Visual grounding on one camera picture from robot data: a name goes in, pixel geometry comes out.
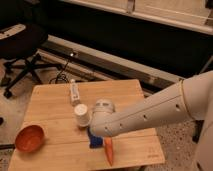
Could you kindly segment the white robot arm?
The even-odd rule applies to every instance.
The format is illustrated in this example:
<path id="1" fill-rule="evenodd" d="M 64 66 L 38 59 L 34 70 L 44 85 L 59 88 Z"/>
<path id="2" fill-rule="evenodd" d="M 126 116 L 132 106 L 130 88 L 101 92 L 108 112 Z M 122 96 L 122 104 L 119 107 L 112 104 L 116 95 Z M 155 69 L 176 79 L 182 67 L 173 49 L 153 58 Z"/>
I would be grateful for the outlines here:
<path id="1" fill-rule="evenodd" d="M 204 121 L 190 171 L 213 171 L 213 71 L 181 80 L 119 112 L 99 100 L 90 131 L 114 137 L 188 120 Z"/>

